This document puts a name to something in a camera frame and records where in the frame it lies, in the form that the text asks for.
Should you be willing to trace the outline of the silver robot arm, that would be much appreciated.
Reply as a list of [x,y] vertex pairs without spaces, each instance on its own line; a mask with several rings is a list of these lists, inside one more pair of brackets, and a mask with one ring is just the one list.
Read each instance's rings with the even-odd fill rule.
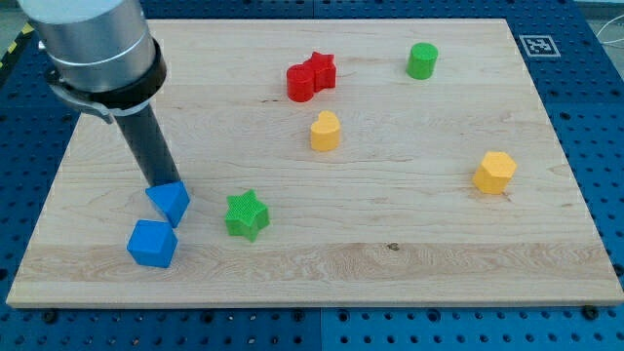
[[137,0],[19,0],[54,67],[53,93],[110,124],[145,109],[167,67]]

